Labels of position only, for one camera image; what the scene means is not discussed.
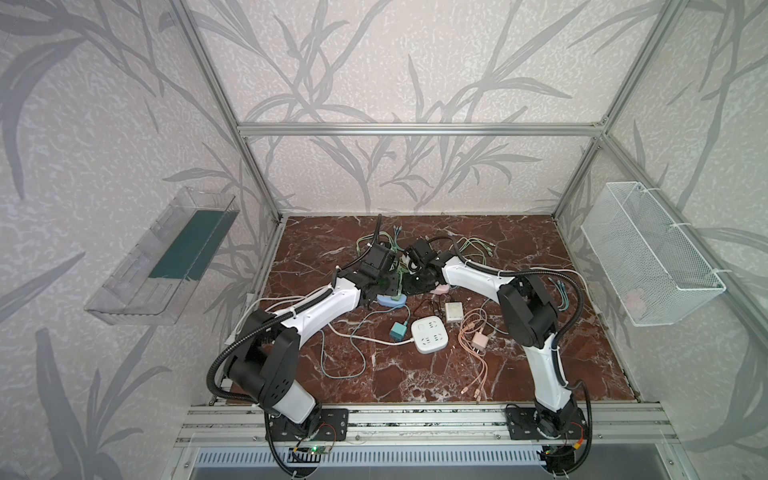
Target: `robotic arm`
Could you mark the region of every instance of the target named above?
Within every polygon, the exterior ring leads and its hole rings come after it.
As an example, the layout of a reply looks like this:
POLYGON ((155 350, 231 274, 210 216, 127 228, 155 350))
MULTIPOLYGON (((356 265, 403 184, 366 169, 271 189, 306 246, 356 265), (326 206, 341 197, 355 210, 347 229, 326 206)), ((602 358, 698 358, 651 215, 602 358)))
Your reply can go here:
MULTIPOLYGON (((507 331, 522 345, 531 367, 536 428, 545 437, 559 437, 577 406, 564 380, 556 348, 558 310, 543 282, 532 275, 481 271, 481 266, 467 262, 460 254, 435 252, 430 247, 434 240, 438 238, 418 239, 406 249, 410 274, 403 278, 402 291, 415 295, 449 284, 499 303, 507 331)), ((211 366, 211 392, 224 398, 255 400, 269 414, 289 419, 288 426, 293 430, 290 433, 297 438, 311 436, 319 428, 321 405, 296 381, 299 349, 338 316, 396 288, 397 276, 390 270, 394 259, 394 252, 373 241, 359 259, 337 270, 326 289, 287 309, 253 312, 237 341, 211 366), (247 395, 224 392, 213 382, 224 360, 225 375, 247 395)))

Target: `white cable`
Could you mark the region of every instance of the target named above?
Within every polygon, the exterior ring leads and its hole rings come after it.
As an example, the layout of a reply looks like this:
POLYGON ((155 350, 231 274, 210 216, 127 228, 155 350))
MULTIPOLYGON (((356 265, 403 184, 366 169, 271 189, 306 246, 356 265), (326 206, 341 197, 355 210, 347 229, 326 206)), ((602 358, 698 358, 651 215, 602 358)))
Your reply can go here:
POLYGON ((405 345, 406 343, 413 342, 413 339, 407 339, 405 341, 397 342, 397 343, 385 342, 384 340, 371 339, 371 338, 368 338, 367 336, 347 335, 345 333, 339 333, 339 332, 336 331, 335 328, 333 328, 333 325, 331 325, 331 324, 329 324, 328 327, 331 329, 331 332, 334 332, 336 335, 343 336, 344 338, 347 338, 347 339, 368 340, 369 342, 381 343, 382 345, 387 345, 387 346, 400 346, 400 345, 405 345))
POLYGON ((306 295, 263 296, 263 297, 259 298, 258 300, 256 300, 253 303, 251 303, 243 311, 243 315, 240 317, 239 320, 237 320, 237 323, 235 324, 235 327, 234 327, 234 329, 232 331, 232 335, 230 335, 230 336, 237 337, 240 334, 240 332, 243 330, 243 325, 245 324, 245 319, 248 318, 250 313, 253 311, 253 308, 256 305, 258 305, 259 302, 264 301, 264 300, 282 300, 281 302, 273 303, 272 305, 268 306, 266 308, 266 310, 264 310, 266 312, 269 312, 272 308, 274 308, 274 307, 276 307, 278 305, 283 305, 284 303, 290 303, 290 302, 297 302, 297 301, 300 301, 300 300, 305 300, 305 299, 311 297, 315 293, 317 293, 320 290, 325 289, 325 288, 328 288, 328 286, 327 285, 319 286, 319 287, 315 288, 315 290, 313 290, 311 293, 308 293, 306 295))
POLYGON ((602 310, 598 307, 598 305, 592 300, 592 295, 589 294, 589 287, 587 286, 587 279, 581 276, 579 272, 576 270, 571 270, 568 268, 547 268, 546 266, 532 266, 531 270, 553 270, 555 272, 569 272, 569 273, 575 273, 578 275, 578 277, 581 279, 581 282, 584 284, 584 291, 587 294, 587 298, 589 299, 589 303, 592 304, 592 308, 594 309, 595 314, 600 315, 602 313, 602 310))

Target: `white power strip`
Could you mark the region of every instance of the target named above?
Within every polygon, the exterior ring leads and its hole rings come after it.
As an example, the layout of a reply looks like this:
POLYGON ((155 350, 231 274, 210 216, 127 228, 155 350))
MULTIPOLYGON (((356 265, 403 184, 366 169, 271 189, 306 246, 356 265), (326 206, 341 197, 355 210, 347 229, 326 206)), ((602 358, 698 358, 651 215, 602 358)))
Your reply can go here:
POLYGON ((411 323, 411 336, 420 353, 432 353, 448 345, 448 332, 438 316, 427 316, 411 323))

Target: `light blue object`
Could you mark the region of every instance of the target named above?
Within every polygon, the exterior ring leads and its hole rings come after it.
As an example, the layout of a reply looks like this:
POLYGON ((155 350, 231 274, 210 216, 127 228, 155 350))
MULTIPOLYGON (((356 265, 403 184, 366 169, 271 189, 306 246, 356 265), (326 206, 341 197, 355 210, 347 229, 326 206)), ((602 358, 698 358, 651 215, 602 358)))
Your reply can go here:
POLYGON ((387 306, 390 308, 399 308, 405 305, 407 299, 408 299, 407 295, 399 295, 399 296, 376 295, 376 301, 379 302, 379 305, 387 306))
POLYGON ((392 329, 389 331, 389 338, 396 342, 402 342, 402 339, 406 337, 406 332, 408 332, 408 328, 405 325, 400 322, 395 322, 395 324, 392 325, 392 329))

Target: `leaf pattern wallpaper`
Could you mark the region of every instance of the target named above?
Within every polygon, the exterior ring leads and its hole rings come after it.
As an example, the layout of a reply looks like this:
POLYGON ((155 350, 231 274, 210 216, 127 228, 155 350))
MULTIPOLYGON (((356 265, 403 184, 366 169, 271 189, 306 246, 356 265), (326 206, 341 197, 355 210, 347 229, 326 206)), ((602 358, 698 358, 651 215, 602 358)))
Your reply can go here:
MULTIPOLYGON (((592 122, 663 2, 189 3, 241 122, 592 122)), ((548 214, 587 142, 250 138, 296 214, 548 214)))
POLYGON ((0 478, 156 478, 275 223, 166 2, 0 0, 0 478), (174 326, 84 311, 182 186, 240 207, 174 326))
MULTIPOLYGON (((613 135, 683 211, 732 274, 768 305, 768 2, 688 3, 613 135)), ((594 162, 559 220, 644 399, 660 400, 700 478, 768 471, 768 353, 721 299, 678 324, 637 328, 580 226, 606 181, 594 162)))

